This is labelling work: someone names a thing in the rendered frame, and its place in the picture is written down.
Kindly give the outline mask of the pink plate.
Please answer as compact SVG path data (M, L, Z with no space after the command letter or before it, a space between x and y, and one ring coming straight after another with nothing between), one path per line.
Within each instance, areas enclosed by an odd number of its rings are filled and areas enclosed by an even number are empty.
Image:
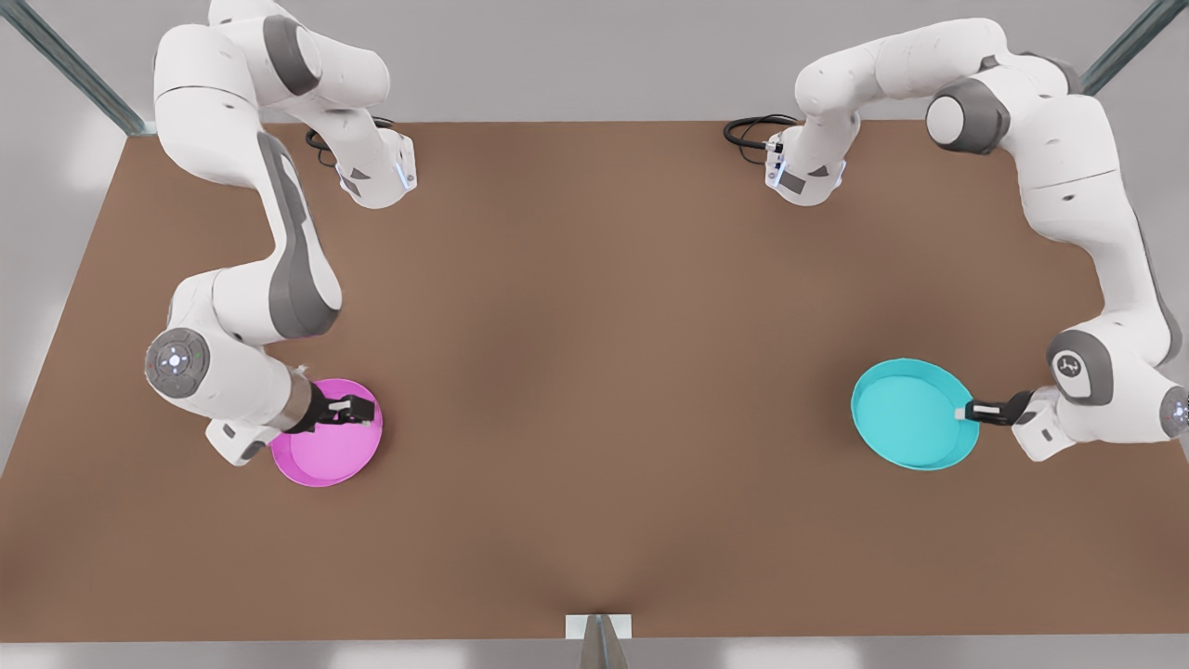
M384 417L378 399L357 381L326 378L315 385L331 399L353 395L375 405L375 417L366 424L317 424L313 433L279 435L270 443L272 460L284 476L319 488L344 482L369 465L380 443Z

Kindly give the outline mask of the silver frame post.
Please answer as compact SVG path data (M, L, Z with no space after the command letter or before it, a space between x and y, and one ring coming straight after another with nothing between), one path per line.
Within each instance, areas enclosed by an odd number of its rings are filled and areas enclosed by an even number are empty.
M630 669L621 640L633 639L630 614L568 614L565 639L581 640L579 669Z
M1082 74L1082 93L1096 95L1185 10L1189 10L1189 0L1152 0L1152 4L1130 23L1130 27L1118 36L1116 42L1113 42Z
M29 42L48 62L57 68L68 81L84 93L112 124L128 137L153 137L156 126L146 122L97 72L59 37L46 19L34 11L26 0L0 0L0 17L4 17L18 34Z

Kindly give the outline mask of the blue plate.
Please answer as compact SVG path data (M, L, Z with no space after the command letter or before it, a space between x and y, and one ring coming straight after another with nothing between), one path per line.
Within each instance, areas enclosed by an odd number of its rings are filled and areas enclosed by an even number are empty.
M970 391L929 361L895 359L866 370L854 386L851 418L858 436L883 460L912 471L940 471L975 449L980 427L955 419Z

